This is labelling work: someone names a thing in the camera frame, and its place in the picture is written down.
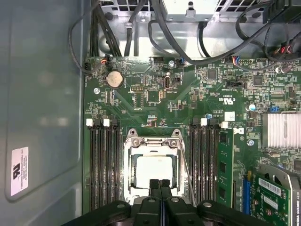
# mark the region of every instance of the ul logo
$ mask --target ul logo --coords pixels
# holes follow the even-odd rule
[[[14,166],[13,179],[16,179],[20,175],[20,164]]]

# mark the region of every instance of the white sticker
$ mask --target white sticker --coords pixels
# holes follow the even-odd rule
[[[225,121],[235,121],[235,112],[225,112]]]
[[[270,205],[271,207],[273,207],[274,209],[278,210],[278,204],[275,203],[273,200],[269,199],[268,197],[264,196],[263,200]]]
[[[224,105],[234,105],[235,98],[219,98],[219,101],[224,102]]]
[[[11,196],[28,187],[28,147],[11,153]]]
[[[261,178],[259,178],[259,181],[258,181],[259,185],[268,189],[269,191],[281,196],[281,189],[279,187],[276,187],[275,185],[272,185],[271,183],[265,181],[265,180],[262,180]]]

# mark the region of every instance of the silver heatsink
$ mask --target silver heatsink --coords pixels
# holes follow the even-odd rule
[[[301,147],[301,113],[267,113],[262,116],[263,147]]]

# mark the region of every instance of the circuit board component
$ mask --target circuit board component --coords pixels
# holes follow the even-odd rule
[[[86,63],[94,68],[100,61],[89,57]],[[253,211],[253,196],[257,202],[261,196],[253,186],[261,187],[248,172],[263,175],[264,180],[264,173],[258,170],[264,164],[301,173],[298,136],[282,133],[285,126],[278,128],[279,123],[268,119],[282,117],[285,125],[287,119],[295,118],[287,124],[288,132],[300,124],[300,62],[278,63],[267,71],[252,73],[228,61],[204,66],[175,63],[172,67],[171,61],[178,62],[164,57],[112,57],[85,77],[83,212],[113,200],[130,203],[147,195],[147,181],[160,179],[154,169],[157,164],[161,171],[166,167],[164,177],[172,178],[170,185],[176,195],[196,203],[215,200],[256,216],[260,209]],[[258,68],[268,61],[240,59],[240,63]],[[279,72],[288,66],[290,70]],[[116,75],[113,83],[107,81],[111,72]],[[131,130],[135,130],[136,139],[148,143],[134,147]],[[177,130],[181,142],[172,146],[169,140]],[[269,143],[272,137],[282,138],[283,144],[286,139],[286,145]],[[149,141],[157,142],[156,149],[144,153],[141,147],[151,147]],[[170,155],[162,154],[162,148]],[[184,159],[182,151],[188,170],[177,164]],[[282,187],[291,191],[284,184]],[[266,196],[276,202],[273,196]],[[268,209],[264,214],[271,214],[269,220],[274,222],[274,210]]]
[[[252,180],[252,215],[274,225],[298,225],[300,192],[297,175],[260,165]]]

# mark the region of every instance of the screw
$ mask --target screw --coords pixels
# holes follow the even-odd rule
[[[141,22],[145,22],[146,21],[146,16],[141,16],[140,20],[141,20]]]
[[[113,15],[112,13],[106,13],[106,14],[105,14],[105,18],[106,18],[107,20],[113,20],[113,19],[114,19],[114,15]]]
[[[168,66],[174,67],[174,61],[173,61],[173,60],[170,60],[170,61],[168,62]]]
[[[99,93],[100,93],[100,89],[99,89],[99,88],[94,88],[93,92],[94,92],[95,94],[99,94]]]
[[[253,140],[248,140],[247,145],[249,146],[253,146],[255,144],[255,142]]]
[[[179,202],[180,200],[178,198],[171,198],[172,202]]]
[[[139,140],[138,139],[133,140],[133,145],[138,146],[139,145]]]
[[[205,207],[207,207],[207,208],[211,208],[211,207],[212,207],[212,204],[211,204],[211,203],[208,203],[208,202],[205,202],[203,205],[204,205]]]
[[[170,142],[170,145],[171,145],[172,147],[175,147],[175,146],[177,145],[177,142],[176,142],[176,141],[172,141],[172,142]]]

